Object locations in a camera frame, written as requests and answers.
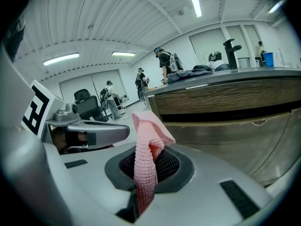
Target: black chair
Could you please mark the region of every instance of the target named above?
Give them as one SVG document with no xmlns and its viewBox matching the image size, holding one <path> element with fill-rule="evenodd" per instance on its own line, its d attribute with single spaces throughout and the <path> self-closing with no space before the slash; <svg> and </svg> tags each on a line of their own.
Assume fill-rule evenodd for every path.
<svg viewBox="0 0 301 226">
<path fill-rule="evenodd" d="M 90 117 L 92 117 L 95 121 L 108 121 L 108 117 L 102 114 L 102 110 L 98 106 L 97 97 L 92 96 L 88 90 L 81 89 L 75 92 L 74 98 L 75 104 L 77 104 L 79 116 L 83 120 L 90 120 Z"/>
<path fill-rule="evenodd" d="M 81 101 L 81 100 L 83 100 L 87 97 L 90 97 L 90 96 L 91 96 L 91 94 L 89 93 L 89 91 L 87 89 L 80 89 L 80 90 L 78 90 L 74 93 L 75 103 L 77 101 Z"/>
</svg>

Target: window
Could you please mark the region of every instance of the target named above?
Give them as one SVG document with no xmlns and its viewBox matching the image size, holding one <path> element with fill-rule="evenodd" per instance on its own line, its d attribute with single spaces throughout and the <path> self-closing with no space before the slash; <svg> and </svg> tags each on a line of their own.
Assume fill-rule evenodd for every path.
<svg viewBox="0 0 301 226">
<path fill-rule="evenodd" d="M 203 32 L 190 37 L 194 51 L 202 65 L 208 63 L 209 54 L 219 51 L 222 53 L 222 60 L 228 63 L 227 54 L 223 43 L 226 41 L 220 29 Z"/>
<path fill-rule="evenodd" d="M 241 50 L 236 51 L 237 58 L 249 58 L 250 53 L 248 46 L 246 44 L 245 37 L 243 35 L 243 32 L 241 31 L 239 26 L 236 27 L 227 27 L 227 30 L 230 34 L 230 37 L 232 39 L 235 39 L 232 43 L 234 46 L 241 45 Z"/>
<path fill-rule="evenodd" d="M 260 39 L 258 37 L 255 28 L 253 26 L 244 26 L 244 27 L 246 29 L 246 33 L 249 36 L 255 57 L 260 57 L 258 53 L 258 48 L 259 48 L 258 42 L 260 41 Z"/>
<path fill-rule="evenodd" d="M 74 93 L 80 89 L 87 89 L 92 96 L 96 96 L 96 91 L 91 79 L 91 75 L 80 76 L 72 80 L 60 83 L 64 101 L 67 103 L 74 103 Z"/>
<path fill-rule="evenodd" d="M 98 96 L 100 95 L 100 91 L 107 86 L 107 81 L 112 81 L 114 92 L 119 96 L 120 99 L 126 95 L 118 70 L 94 73 L 92 74 L 92 80 L 95 84 Z"/>
</svg>

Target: gray handle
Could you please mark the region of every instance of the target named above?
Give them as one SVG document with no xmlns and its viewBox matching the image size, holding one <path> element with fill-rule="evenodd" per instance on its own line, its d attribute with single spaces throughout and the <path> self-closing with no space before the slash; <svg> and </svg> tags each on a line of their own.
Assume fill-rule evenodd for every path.
<svg viewBox="0 0 301 226">
<path fill-rule="evenodd" d="M 105 123 L 100 121 L 74 122 L 66 127 L 67 131 L 87 133 L 88 149 L 101 148 L 125 140 L 130 134 L 126 125 Z"/>
</svg>

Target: fluorescent light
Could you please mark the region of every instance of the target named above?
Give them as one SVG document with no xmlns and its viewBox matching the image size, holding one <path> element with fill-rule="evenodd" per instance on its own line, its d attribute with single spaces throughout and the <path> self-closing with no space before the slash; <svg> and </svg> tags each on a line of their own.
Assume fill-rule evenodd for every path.
<svg viewBox="0 0 301 226">
<path fill-rule="evenodd" d="M 134 53 L 123 53 L 123 52 L 113 52 L 113 56 L 135 56 L 136 54 Z"/>
<path fill-rule="evenodd" d="M 199 4 L 199 0 L 191 0 L 194 10 L 196 12 L 197 17 L 202 17 L 202 11 L 201 11 L 201 6 Z"/>
<path fill-rule="evenodd" d="M 60 57 L 57 57 L 57 58 L 53 58 L 53 59 L 44 61 L 43 64 L 44 64 L 44 66 L 47 66 L 47 65 L 51 65 L 51 64 L 56 63 L 56 62 L 60 62 L 60 61 L 63 61 L 63 60 L 66 60 L 66 59 L 71 59 L 71 58 L 77 58 L 77 57 L 79 57 L 79 53 L 64 55 L 64 56 L 60 56 Z"/>
<path fill-rule="evenodd" d="M 273 13 L 273 12 L 275 12 L 278 8 L 280 8 L 280 6 L 282 5 L 282 4 L 284 4 L 286 2 L 286 0 L 280 0 L 278 3 L 276 3 L 275 5 L 274 5 L 274 7 L 272 7 L 270 10 L 269 10 L 269 13 Z"/>
</svg>

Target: pink cloth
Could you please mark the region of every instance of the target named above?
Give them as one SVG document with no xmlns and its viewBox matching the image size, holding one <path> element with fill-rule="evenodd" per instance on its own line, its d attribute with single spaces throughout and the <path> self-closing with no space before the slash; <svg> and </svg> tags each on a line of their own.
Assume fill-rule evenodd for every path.
<svg viewBox="0 0 301 226">
<path fill-rule="evenodd" d="M 175 143 L 175 140 L 153 112 L 135 112 L 132 117 L 137 131 L 134 180 L 138 214 L 141 215 L 154 199 L 155 185 L 158 184 L 155 161 L 164 145 Z"/>
</svg>

